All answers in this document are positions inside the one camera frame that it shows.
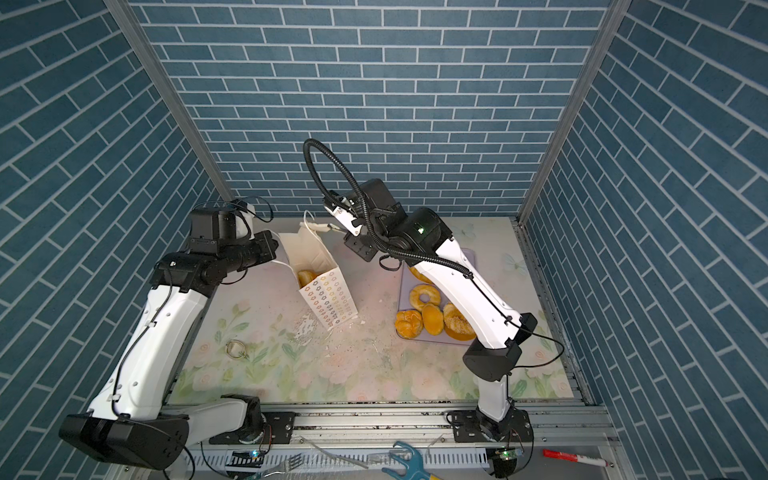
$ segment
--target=black mounting plate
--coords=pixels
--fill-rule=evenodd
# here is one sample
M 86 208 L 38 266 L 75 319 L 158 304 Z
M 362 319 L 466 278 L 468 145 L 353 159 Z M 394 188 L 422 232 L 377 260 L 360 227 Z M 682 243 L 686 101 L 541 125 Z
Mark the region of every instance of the black mounting plate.
M 510 412 L 509 425 L 512 437 L 510 446 L 519 442 L 530 442 L 533 439 L 533 428 L 528 413 L 525 410 L 512 409 Z M 453 430 L 453 441 L 456 443 L 474 443 L 487 442 L 488 438 L 483 435 L 480 429 L 480 421 L 476 410 L 452 410 L 448 412 L 451 419 Z M 498 440 L 506 442 L 507 436 Z
M 266 423 L 264 432 L 267 435 L 272 432 L 272 445 L 285 445 L 290 443 L 293 435 L 293 420 L 296 418 L 294 412 L 263 412 Z M 210 437 L 208 442 L 211 445 L 243 445 L 237 438 L 235 432 L 225 432 L 214 437 Z

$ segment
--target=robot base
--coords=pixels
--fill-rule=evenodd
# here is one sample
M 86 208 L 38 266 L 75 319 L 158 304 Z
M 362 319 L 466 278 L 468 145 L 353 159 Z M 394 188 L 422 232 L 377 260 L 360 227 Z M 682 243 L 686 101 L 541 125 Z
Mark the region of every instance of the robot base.
M 453 427 L 453 440 L 456 443 L 484 442 L 530 442 L 533 429 L 525 410 L 509 409 L 500 422 L 494 422 L 480 410 L 452 410 L 448 413 Z

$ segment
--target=blue brick wall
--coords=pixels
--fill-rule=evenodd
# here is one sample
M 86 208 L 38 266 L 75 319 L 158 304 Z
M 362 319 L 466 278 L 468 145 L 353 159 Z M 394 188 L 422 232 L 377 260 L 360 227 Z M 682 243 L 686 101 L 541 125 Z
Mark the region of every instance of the blue brick wall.
M 212 187 L 101 0 L 0 2 L 0 72 L 0 478 L 89 478 L 61 418 Z
M 312 136 L 407 209 L 509 215 L 608 0 L 257 3 L 132 2 L 238 195 L 321 210 Z
M 634 0 L 528 225 L 641 478 L 768 478 L 767 32 Z

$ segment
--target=red marker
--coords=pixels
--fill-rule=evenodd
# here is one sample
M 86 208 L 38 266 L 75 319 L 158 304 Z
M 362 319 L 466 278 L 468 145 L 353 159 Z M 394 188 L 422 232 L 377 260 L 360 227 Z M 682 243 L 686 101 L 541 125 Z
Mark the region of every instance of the red marker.
M 572 453 L 555 452 L 554 450 L 544 449 L 544 456 L 549 458 L 559 458 L 560 460 L 568 460 L 569 462 L 586 463 L 588 465 L 596 465 L 598 467 L 612 467 L 614 464 L 603 460 L 602 458 L 585 457 L 583 455 L 574 455 Z

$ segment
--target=blue toy claw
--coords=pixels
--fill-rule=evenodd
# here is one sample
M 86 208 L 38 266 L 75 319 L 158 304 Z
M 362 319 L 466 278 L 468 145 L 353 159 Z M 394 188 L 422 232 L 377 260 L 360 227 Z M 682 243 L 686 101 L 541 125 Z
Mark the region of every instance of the blue toy claw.
M 382 468 L 382 472 L 386 473 L 391 477 L 397 478 L 398 480 L 429 480 L 430 479 L 431 475 L 424 470 L 424 461 L 422 459 L 422 454 L 419 453 L 419 450 L 416 450 L 412 446 L 408 445 L 407 443 L 400 442 L 400 441 L 395 442 L 395 447 L 403 447 L 404 449 L 408 450 L 411 453 L 410 460 L 405 460 L 403 457 L 396 455 L 394 453 L 389 454 L 389 457 L 392 460 L 406 467 L 406 473 L 404 475 L 400 475 L 398 472 L 395 472 L 390 468 Z

